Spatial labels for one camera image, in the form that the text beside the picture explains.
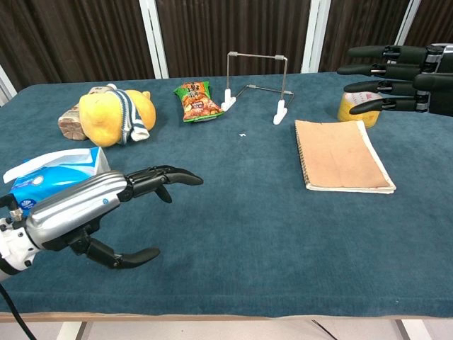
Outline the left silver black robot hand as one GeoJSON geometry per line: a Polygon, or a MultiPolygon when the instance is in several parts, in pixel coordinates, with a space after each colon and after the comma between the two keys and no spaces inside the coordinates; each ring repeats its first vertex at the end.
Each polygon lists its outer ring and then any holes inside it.
{"type": "Polygon", "coordinates": [[[100,228],[101,218],[122,202],[155,192],[166,203],[172,199],[166,185],[198,186],[202,178],[169,165],[153,166],[131,174],[107,171],[40,201],[26,219],[29,238],[39,249],[60,251],[70,247],[75,254],[113,269],[141,266],[160,251],[150,247],[133,254],[118,254],[91,237],[100,228]]]}

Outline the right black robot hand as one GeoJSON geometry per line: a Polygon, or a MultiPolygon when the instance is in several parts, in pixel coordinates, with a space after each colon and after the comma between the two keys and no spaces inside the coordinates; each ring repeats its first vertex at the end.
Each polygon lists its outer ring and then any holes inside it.
{"type": "Polygon", "coordinates": [[[344,87],[346,93],[368,91],[385,98],[361,103],[349,110],[352,115],[368,111],[414,111],[452,116],[452,44],[434,43],[425,47],[408,45],[366,45],[351,47],[350,57],[383,59],[378,64],[349,64],[339,67],[340,75],[378,78],[344,87]]]}

